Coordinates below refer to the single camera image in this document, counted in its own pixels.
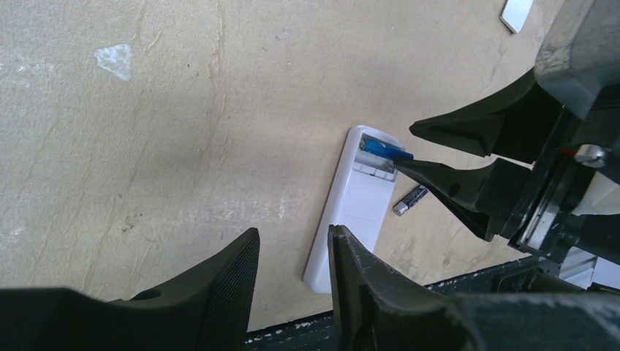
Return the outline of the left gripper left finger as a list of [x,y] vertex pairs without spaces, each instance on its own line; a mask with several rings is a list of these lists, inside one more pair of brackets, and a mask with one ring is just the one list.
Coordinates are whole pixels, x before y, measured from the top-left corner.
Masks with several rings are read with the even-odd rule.
[[250,228],[129,300],[64,287],[1,291],[3,350],[242,350],[260,252]]

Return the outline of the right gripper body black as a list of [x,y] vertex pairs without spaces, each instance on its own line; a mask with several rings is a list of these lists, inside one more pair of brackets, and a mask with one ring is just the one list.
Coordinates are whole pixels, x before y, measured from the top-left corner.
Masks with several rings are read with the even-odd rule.
[[594,169],[579,165],[568,143],[579,120],[563,110],[502,230],[509,247],[561,264],[577,247],[619,262],[619,215],[576,216]]

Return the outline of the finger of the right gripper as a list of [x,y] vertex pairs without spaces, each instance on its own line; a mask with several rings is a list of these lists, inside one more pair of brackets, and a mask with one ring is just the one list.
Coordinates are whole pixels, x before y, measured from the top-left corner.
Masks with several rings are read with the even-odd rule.
[[531,69],[503,89],[449,113],[416,121],[409,131],[476,156],[492,154],[531,164],[542,152],[563,104]]
[[500,235],[530,176],[530,169],[496,159],[478,169],[397,157],[395,168],[425,186],[478,238]]

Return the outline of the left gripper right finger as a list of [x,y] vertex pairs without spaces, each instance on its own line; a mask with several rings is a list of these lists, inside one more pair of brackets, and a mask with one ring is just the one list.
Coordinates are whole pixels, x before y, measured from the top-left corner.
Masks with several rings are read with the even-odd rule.
[[619,295],[569,290],[443,295],[328,230],[340,350],[617,350]]

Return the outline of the white battery cover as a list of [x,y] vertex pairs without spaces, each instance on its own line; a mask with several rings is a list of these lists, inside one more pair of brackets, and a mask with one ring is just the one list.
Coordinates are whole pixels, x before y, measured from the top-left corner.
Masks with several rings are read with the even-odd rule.
[[499,19],[511,34],[522,30],[533,3],[533,0],[506,0]]

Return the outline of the white remote control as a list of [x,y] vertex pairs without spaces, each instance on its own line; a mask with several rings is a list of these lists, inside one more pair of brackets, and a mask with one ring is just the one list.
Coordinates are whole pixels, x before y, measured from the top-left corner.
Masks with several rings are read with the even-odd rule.
[[403,148],[378,129],[358,125],[349,130],[303,275],[314,293],[331,293],[328,228],[344,225],[372,252],[390,207],[398,171],[390,160],[360,149],[365,137]]

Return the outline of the blue battery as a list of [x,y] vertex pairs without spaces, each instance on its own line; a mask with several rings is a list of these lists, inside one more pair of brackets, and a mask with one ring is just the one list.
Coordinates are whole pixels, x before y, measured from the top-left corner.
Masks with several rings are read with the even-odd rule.
[[378,140],[372,137],[362,137],[360,140],[359,149],[366,153],[373,154],[374,156],[381,157],[393,161],[395,158],[413,159],[414,156],[401,148],[397,148],[389,143],[385,143],[382,140]]

